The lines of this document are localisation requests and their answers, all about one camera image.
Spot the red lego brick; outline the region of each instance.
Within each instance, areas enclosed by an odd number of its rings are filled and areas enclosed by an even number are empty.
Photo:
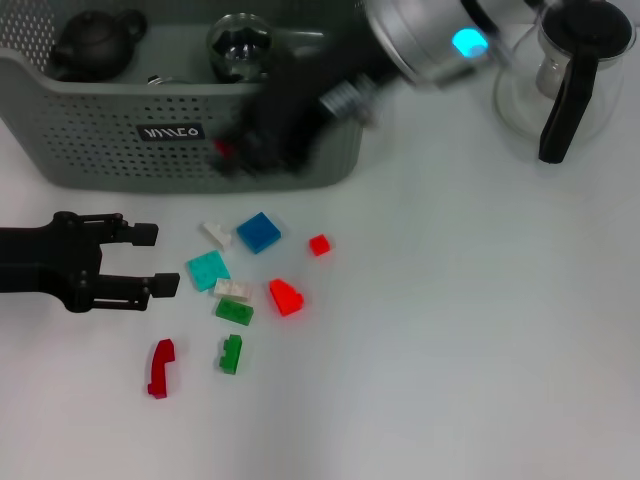
[[[280,310],[280,315],[286,317],[297,312],[304,306],[304,297],[284,280],[276,278],[269,282],[269,290],[273,300]]]
[[[230,158],[234,153],[233,146],[221,140],[214,140],[213,146],[218,151],[218,153],[222,155],[222,158]]]
[[[164,366],[169,362],[174,362],[175,359],[173,342],[168,338],[160,340],[151,363],[151,383],[147,386],[149,395],[153,395],[157,399],[167,398],[167,377]]]
[[[309,240],[309,247],[311,247],[311,251],[316,257],[324,255],[331,250],[331,244],[324,235],[318,235]]]

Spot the red curved piece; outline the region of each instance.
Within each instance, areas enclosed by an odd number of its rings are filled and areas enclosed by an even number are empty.
[[[151,383],[147,385],[149,395],[153,395],[157,399],[167,398],[167,377],[164,366],[166,363],[174,362],[175,359],[173,342],[168,338],[160,340],[151,363]]]
[[[284,280],[276,278],[269,282],[269,290],[273,300],[280,310],[280,315],[286,317],[300,310],[304,305],[304,297]]]

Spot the teal lego brick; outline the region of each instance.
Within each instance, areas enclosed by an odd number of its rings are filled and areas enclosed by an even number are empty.
[[[187,262],[187,268],[199,292],[204,292],[209,288],[215,287],[216,281],[219,278],[231,278],[229,270],[227,270],[220,256],[220,252],[217,250],[189,260]]]

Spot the perforated basket wall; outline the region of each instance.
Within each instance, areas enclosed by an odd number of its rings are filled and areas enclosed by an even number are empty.
[[[328,2],[335,3],[334,15],[327,12],[327,3],[322,3],[324,8],[319,8],[315,0],[253,5],[251,1],[233,2],[232,7],[230,1],[204,0],[0,0],[0,117],[41,172],[52,182],[68,187],[222,193],[335,183],[355,166],[361,137],[356,124],[330,132],[317,146],[304,175],[227,179],[211,167],[216,153],[209,138],[144,142],[136,126],[193,122],[211,134],[230,121],[240,101],[254,87],[72,84],[46,76],[52,43],[66,21],[87,8],[111,13],[139,8],[152,25],[177,22],[180,30],[198,35],[206,31],[206,25],[198,23],[203,18],[215,21],[237,11],[258,13],[278,24],[327,30],[337,26],[336,17],[353,15],[353,4],[345,8],[343,0]],[[184,56],[185,52],[177,45],[174,51],[163,49],[161,54]]]

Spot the green lego brick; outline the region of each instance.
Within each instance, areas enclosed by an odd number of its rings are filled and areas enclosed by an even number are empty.
[[[251,317],[253,317],[253,307],[234,302],[228,298],[221,298],[218,308],[216,308],[216,316],[240,325],[249,325]]]
[[[224,373],[236,374],[241,349],[242,337],[240,335],[229,335],[229,339],[224,341],[224,355],[220,358],[220,368]]]

